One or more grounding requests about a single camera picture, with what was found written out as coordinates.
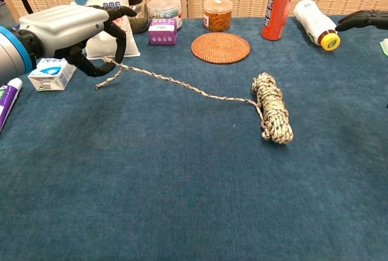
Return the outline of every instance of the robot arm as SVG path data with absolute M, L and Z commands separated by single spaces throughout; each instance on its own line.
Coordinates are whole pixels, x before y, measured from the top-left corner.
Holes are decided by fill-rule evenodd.
M 360 10 L 340 19 L 336 31 L 346 31 L 353 27 L 364 28 L 375 26 L 378 29 L 388 30 L 388 12 L 377 10 Z
M 91 37 L 105 31 L 116 38 L 115 61 L 121 62 L 126 35 L 113 21 L 122 16 L 136 16 L 136 12 L 128 7 L 60 5 L 21 17 L 19 30 L 0 27 L 0 84 L 31 72 L 39 58 L 65 58 L 87 76 L 109 73 L 115 64 L 95 67 L 82 49 Z

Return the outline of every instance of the food container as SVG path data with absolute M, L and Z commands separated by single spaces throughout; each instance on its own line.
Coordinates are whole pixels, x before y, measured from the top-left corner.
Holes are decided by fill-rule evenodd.
M 143 0 L 128 0 L 129 7 L 136 12 L 135 17 L 128 17 L 133 33 L 141 33 L 147 30 L 147 11 Z
M 233 3 L 230 0 L 206 0 L 204 27 L 209 31 L 226 31 L 232 23 Z
M 147 3 L 149 23 L 152 19 L 175 19 L 177 28 L 182 27 L 181 0 L 152 0 Z

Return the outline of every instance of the rope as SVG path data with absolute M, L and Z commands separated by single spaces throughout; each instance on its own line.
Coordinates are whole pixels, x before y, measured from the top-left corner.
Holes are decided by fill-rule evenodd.
M 144 73 L 148 76 L 152 76 L 157 79 L 169 81 L 174 84 L 181 85 L 189 90 L 195 91 L 204 97 L 211 99 L 217 99 L 220 101 L 238 101 L 247 102 L 256 108 L 257 113 L 261 119 L 261 127 L 263 128 L 262 136 L 265 140 L 271 139 L 275 143 L 286 144 L 293 139 L 293 132 L 289 124 L 289 112 L 287 111 L 284 102 L 283 94 L 281 90 L 276 86 L 274 78 L 268 73 L 261 73 L 257 78 L 253 78 L 252 92 L 257 96 L 257 103 L 251 99 L 243 99 L 240 97 L 227 97 L 227 96 L 214 96 L 207 94 L 206 92 L 193 87 L 190 84 L 186 84 L 182 81 L 177 81 L 174 78 L 166 77 L 154 72 L 150 72 L 144 69 L 126 66 L 124 64 L 117 63 L 112 56 L 104 57 L 105 62 L 112 62 L 120 67 L 119 71 L 112 77 L 106 79 L 104 82 L 95 85 L 95 90 L 107 85 L 112 80 L 116 79 L 122 71 L 129 70 Z

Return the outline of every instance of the round rattan coaster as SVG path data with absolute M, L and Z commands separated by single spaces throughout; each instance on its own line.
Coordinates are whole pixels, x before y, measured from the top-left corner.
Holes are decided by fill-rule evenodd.
M 249 55 L 250 45 L 244 38 L 230 33 L 208 33 L 192 43 L 193 54 L 203 61 L 228 64 Z

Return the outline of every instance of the white bottle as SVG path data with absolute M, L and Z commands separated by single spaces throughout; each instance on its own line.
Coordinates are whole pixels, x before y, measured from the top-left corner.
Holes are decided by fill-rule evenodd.
M 303 25 L 310 40 L 327 51 L 336 49 L 341 40 L 335 23 L 312 0 L 302 0 L 293 9 L 296 19 Z

